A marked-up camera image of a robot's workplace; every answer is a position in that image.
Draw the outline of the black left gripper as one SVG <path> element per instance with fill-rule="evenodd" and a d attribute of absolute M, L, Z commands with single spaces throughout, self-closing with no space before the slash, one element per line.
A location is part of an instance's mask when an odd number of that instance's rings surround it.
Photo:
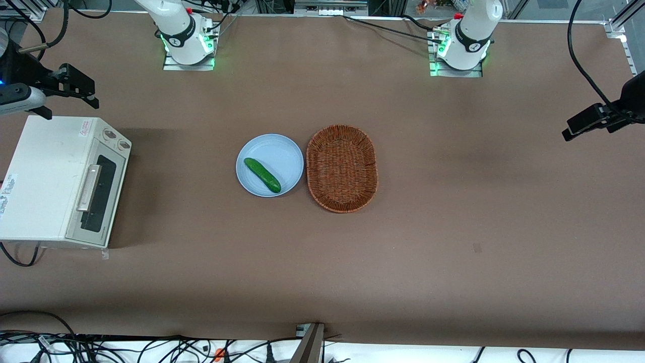
<path fill-rule="evenodd" d="M 590 131 L 606 128 L 614 133 L 631 124 L 644 124 L 644 71 L 623 85 L 619 99 L 611 103 L 610 110 L 600 103 L 590 105 L 569 118 L 561 134 L 570 142 Z"/>

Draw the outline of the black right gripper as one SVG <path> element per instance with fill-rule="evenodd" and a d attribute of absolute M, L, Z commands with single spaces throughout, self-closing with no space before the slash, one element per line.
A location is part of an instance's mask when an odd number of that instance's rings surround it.
<path fill-rule="evenodd" d="M 100 106 L 95 97 L 95 81 L 71 64 L 58 67 L 58 80 L 29 53 L 19 53 L 20 46 L 9 41 L 2 54 L 1 96 L 32 96 L 37 91 L 45 96 L 81 99 L 94 109 Z"/>

